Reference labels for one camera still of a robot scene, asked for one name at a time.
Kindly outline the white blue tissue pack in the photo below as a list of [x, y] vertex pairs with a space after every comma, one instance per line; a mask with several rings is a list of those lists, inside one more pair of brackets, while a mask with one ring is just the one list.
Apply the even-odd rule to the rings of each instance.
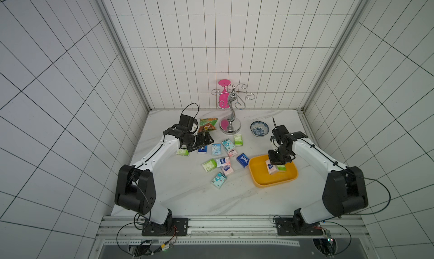
[[217, 167], [225, 167], [230, 165], [229, 157], [219, 157], [215, 159]]

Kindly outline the yellow plastic storage box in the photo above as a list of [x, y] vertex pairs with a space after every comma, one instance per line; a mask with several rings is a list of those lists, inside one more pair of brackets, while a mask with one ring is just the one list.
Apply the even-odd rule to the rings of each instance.
[[298, 170], [293, 163], [286, 163], [285, 169], [281, 171], [276, 165], [271, 165], [267, 154], [253, 157], [248, 166], [252, 181], [258, 188], [288, 183], [298, 178]]

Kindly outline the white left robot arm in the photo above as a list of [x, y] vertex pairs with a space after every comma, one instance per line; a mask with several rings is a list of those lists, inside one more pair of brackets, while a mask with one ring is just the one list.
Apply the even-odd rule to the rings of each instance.
[[164, 225], [170, 210], [156, 202], [154, 171], [179, 149], [194, 152], [214, 143], [208, 132], [190, 133], [168, 128], [160, 142], [133, 165], [123, 165], [116, 182], [115, 205], [148, 216], [150, 222]]

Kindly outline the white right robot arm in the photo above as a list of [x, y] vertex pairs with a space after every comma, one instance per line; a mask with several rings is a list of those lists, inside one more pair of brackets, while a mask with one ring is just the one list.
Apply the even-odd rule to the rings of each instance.
[[293, 219], [297, 228], [368, 206], [365, 179], [357, 166], [346, 166], [314, 145], [303, 132], [288, 132], [284, 126], [272, 130], [271, 141], [277, 147], [268, 151], [273, 165], [285, 165], [301, 157], [325, 180], [321, 199], [295, 210]]

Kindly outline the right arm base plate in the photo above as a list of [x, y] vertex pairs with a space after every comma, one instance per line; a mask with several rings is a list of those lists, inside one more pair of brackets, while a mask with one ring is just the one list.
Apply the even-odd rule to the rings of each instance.
[[323, 230], [317, 225], [308, 225], [293, 217], [274, 216], [273, 224], [279, 236], [322, 236]]

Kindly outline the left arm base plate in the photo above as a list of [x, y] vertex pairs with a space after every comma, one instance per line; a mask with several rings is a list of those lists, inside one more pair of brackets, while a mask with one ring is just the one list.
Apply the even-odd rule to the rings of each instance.
[[168, 218], [166, 222], [159, 225], [150, 222], [147, 227], [142, 230], [142, 236], [186, 236], [188, 229], [188, 218]]

